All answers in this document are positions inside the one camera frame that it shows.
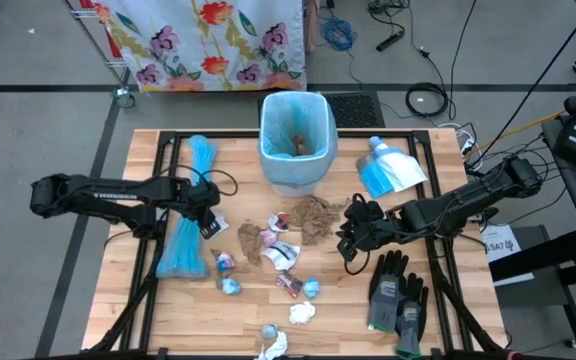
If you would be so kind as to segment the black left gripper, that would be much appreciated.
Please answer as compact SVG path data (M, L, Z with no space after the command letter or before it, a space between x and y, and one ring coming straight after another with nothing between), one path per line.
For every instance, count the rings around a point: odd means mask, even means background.
M220 202L220 192L213 182L202 181L197 185L184 183L181 187L180 213L198 221L200 234L210 239L222 231L222 216L211 208Z

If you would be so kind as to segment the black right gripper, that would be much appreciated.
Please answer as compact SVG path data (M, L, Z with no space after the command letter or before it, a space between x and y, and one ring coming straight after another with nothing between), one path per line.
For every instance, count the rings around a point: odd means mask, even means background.
M345 262L352 262L357 250L376 250L391 242L391 232L384 229L389 222L376 201L367 201L362 194L355 193L344 217L346 221L336 235Z

